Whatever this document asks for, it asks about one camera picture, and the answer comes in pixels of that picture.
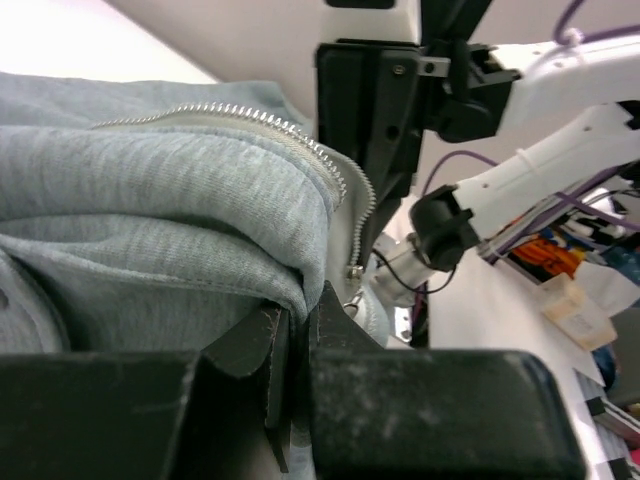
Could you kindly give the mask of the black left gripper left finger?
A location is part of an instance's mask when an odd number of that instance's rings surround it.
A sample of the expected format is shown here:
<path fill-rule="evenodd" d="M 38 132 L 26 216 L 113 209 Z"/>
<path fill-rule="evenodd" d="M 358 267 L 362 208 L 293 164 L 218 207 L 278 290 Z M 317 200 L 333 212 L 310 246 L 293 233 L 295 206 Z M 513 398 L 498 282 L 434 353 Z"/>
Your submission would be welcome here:
<path fill-rule="evenodd" d="M 278 479 L 289 313 L 264 305 L 202 351 L 5 355 L 5 479 Z"/>

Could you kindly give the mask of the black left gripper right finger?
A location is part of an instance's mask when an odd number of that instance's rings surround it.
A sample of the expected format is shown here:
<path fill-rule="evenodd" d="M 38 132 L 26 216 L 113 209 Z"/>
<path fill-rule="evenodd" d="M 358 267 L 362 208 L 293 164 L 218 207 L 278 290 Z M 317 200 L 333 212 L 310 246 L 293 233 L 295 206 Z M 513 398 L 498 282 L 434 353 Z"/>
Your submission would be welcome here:
<path fill-rule="evenodd" d="M 515 350 L 384 349 L 325 285 L 309 317 L 320 479 L 582 479 L 557 382 Z"/>

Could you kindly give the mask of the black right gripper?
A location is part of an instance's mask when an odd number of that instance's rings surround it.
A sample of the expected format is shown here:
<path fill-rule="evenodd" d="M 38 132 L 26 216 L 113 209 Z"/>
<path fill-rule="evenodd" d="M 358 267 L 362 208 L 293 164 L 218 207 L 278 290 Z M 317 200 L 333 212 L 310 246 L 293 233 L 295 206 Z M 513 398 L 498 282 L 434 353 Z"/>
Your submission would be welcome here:
<path fill-rule="evenodd" d="M 336 42 L 316 50 L 320 141 L 355 161 L 376 196 L 357 260 L 367 260 L 411 188 L 422 140 L 413 124 L 418 86 L 423 129 L 448 143 L 497 135 L 522 75 L 493 53 L 485 44 L 436 40 L 421 58 L 420 80 L 421 51 L 409 44 Z"/>

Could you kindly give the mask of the grey zip-up jacket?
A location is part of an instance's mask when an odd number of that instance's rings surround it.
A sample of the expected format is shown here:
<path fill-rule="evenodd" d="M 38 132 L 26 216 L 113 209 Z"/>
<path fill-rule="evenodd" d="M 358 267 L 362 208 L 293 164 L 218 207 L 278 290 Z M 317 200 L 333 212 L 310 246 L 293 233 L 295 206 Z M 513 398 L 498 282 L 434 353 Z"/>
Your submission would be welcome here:
<path fill-rule="evenodd" d="M 1 77 L 1 359 L 202 351 L 290 315 L 287 468 L 312 479 L 308 324 L 369 185 L 270 82 Z M 379 303 L 354 321 L 380 346 Z"/>

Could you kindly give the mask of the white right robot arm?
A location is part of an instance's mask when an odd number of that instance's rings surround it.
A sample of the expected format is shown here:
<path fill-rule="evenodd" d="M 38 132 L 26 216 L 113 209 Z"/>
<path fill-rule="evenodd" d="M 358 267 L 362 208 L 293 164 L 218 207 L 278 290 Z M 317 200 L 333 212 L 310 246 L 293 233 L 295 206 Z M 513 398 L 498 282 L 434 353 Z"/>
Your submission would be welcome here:
<path fill-rule="evenodd" d="M 411 188 L 423 137 L 494 138 L 557 110 L 574 120 L 477 176 L 429 193 L 378 284 L 410 294 L 538 202 L 639 156 L 639 33 L 487 45 L 487 1 L 324 1 L 315 53 L 317 133 L 354 163 L 369 201 L 352 256 L 328 276 L 349 299 L 375 237 Z"/>

